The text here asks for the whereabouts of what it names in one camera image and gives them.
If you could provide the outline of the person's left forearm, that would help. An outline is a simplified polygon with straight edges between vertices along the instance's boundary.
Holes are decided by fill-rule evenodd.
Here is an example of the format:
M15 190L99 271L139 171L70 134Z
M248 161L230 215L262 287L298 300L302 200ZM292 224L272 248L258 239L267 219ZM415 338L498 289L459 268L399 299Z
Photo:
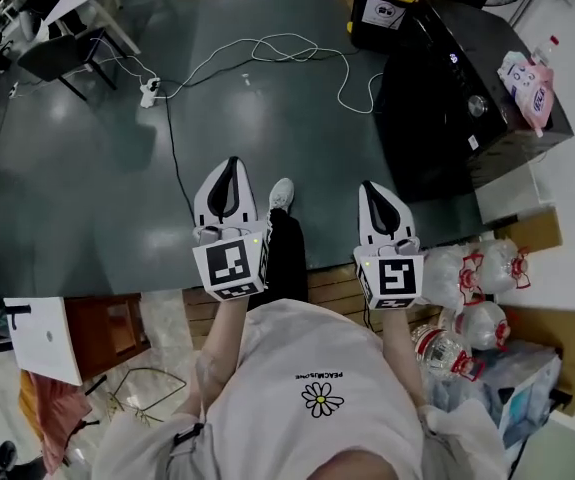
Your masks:
M206 413L235 373L248 302L248 298L238 298L220 303L179 412L195 417Z

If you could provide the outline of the pink cloth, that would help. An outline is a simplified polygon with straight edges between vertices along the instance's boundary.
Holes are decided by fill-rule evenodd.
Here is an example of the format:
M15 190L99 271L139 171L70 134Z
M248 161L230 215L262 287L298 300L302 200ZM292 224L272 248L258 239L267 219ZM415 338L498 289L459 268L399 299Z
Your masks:
M79 386L22 371L19 406L41 443L46 471L53 475L71 436L92 411L87 396Z

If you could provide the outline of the yellow and black box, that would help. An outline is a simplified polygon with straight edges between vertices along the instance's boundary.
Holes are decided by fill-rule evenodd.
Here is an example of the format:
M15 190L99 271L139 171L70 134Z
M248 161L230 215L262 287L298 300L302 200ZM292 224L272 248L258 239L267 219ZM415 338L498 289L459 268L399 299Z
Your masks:
M350 41L358 49L389 53L407 11L417 0L353 0L347 24Z

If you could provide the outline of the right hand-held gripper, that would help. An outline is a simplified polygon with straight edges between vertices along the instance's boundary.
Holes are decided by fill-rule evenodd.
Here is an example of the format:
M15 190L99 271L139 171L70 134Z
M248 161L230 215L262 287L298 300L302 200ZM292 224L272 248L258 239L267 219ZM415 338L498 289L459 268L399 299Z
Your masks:
M424 256L414 236L410 208L371 181L359 187L360 244L353 251L356 276L369 310L406 310L421 297Z

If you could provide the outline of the person's white shirt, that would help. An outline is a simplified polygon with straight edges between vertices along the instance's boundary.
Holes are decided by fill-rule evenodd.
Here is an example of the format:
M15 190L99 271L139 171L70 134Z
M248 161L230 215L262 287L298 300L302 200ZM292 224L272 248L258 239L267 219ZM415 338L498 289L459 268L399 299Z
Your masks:
M417 408L382 335L291 299L247 310L237 369L207 412L155 426L115 415L91 478L508 480L483 404ZM196 423L202 433L175 447Z

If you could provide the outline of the person's black trouser leg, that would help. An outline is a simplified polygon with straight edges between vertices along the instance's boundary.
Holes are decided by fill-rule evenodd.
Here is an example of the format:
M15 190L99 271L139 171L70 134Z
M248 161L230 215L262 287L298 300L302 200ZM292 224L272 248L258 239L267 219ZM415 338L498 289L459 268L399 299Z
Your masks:
M308 301L305 244L299 222L281 208L269 212L267 286L274 300Z

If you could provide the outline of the pink detergent pouch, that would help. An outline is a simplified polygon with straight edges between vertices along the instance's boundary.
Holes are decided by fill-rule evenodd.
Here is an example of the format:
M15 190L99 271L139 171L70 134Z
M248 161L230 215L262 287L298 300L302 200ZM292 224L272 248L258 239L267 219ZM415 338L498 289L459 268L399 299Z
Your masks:
M532 64L520 52L508 51L497 73L523 118L542 137L555 100L553 70Z

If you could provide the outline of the grey plastic storage box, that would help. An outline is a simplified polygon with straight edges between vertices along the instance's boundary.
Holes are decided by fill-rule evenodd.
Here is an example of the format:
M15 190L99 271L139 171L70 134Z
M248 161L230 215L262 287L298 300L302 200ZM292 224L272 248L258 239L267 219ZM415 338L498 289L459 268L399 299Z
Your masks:
M481 358L480 381L489 413L509 449L548 419L550 393L557 385L562 360L554 348L522 340L509 342L502 350L485 351Z

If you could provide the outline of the black chair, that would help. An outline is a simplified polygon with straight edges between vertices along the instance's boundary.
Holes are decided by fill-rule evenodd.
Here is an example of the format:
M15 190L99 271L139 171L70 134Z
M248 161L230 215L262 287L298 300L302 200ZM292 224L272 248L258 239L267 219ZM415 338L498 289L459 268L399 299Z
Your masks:
M106 29L100 27L87 30L79 36L64 35L33 46L18 58L17 64L43 82L58 80L77 97L86 101L86 97L65 79L65 75L77 68L90 65L110 88L116 90L116 85L94 60L101 44L107 44L114 53L118 53L124 59L127 58L126 53Z

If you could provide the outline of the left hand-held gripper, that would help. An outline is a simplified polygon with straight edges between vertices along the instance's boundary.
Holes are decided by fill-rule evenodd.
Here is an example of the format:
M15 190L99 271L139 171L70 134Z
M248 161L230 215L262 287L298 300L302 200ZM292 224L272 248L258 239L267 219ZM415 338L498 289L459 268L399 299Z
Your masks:
M260 294L266 289L266 224L257 209L245 164L238 157L221 162L206 177L194 198L197 223L193 248L204 290L218 301Z

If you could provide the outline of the large cardboard sheet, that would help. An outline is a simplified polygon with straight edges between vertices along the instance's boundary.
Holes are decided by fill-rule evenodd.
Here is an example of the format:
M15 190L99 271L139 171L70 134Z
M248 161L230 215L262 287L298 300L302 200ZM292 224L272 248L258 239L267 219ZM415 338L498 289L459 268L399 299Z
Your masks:
M556 384L571 401L559 412L575 415L575 310L502 305L509 318L511 339L554 348L562 366Z

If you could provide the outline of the white board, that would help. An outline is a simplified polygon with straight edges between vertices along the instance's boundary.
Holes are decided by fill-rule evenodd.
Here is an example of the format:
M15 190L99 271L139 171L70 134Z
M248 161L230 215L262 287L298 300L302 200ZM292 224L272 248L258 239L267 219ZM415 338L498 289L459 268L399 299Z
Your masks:
M4 298L3 302L18 367L81 386L64 299Z

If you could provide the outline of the white box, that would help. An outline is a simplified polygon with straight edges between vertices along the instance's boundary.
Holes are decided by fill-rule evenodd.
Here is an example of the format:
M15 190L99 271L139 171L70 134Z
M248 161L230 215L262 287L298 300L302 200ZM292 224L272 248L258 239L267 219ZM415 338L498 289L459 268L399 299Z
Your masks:
M481 220L492 224L527 217L555 205L541 165L522 165L474 191Z

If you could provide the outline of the person's white sneaker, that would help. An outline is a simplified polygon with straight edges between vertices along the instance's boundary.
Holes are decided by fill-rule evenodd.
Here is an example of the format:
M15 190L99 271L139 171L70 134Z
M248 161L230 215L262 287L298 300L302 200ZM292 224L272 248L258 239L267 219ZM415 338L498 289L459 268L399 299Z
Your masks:
M293 181L282 178L275 183L269 195L269 211L282 210L289 212L294 200L295 188Z

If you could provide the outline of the black washing machine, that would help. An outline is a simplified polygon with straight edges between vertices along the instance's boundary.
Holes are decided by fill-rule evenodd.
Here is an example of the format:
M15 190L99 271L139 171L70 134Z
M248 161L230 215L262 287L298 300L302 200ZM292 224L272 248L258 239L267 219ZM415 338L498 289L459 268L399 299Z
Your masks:
M502 18L419 1L398 33L374 114L403 201L470 193L573 136L560 102L538 137L506 90L497 73L503 57L527 47ZM472 95L488 101L480 118L468 111Z

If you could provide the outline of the person's right forearm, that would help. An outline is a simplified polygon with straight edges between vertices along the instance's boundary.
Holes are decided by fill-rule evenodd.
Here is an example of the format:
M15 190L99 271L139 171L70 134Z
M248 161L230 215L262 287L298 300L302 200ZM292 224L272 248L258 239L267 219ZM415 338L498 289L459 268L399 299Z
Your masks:
M383 356L414 405L423 407L426 400L407 315L402 310L387 310L382 315Z

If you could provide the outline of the white power strip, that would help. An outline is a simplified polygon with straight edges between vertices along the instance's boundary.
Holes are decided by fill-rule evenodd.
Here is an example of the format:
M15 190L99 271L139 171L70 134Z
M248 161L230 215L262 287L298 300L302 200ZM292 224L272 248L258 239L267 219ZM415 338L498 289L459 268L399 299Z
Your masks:
M142 93L140 106L148 109L154 106L157 98L157 93L160 87L161 79L159 77L150 78L145 84L140 86Z

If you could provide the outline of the small cardboard sheet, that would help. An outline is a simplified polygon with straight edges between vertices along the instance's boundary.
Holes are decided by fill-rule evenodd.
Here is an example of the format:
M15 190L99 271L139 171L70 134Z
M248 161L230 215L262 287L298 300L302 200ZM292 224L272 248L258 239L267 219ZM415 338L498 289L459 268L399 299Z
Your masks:
M563 245L555 208L521 218L494 231L497 239L509 239L518 249L535 253Z

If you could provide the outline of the clear bottle with red cap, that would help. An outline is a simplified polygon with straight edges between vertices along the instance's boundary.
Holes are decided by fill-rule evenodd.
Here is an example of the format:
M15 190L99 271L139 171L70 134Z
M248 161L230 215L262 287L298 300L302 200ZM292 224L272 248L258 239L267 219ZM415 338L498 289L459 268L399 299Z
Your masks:
M548 39L538 44L531 53L531 61L535 65L543 65L545 67L552 66L552 60L559 45L559 40L556 36L551 35Z

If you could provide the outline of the brown wooden cabinet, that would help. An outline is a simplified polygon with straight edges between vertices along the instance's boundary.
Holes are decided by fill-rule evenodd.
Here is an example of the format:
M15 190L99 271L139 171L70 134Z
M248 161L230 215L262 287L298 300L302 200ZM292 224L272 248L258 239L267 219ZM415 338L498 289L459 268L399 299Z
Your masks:
M151 348L140 303L140 294L64 299L74 357L83 381Z

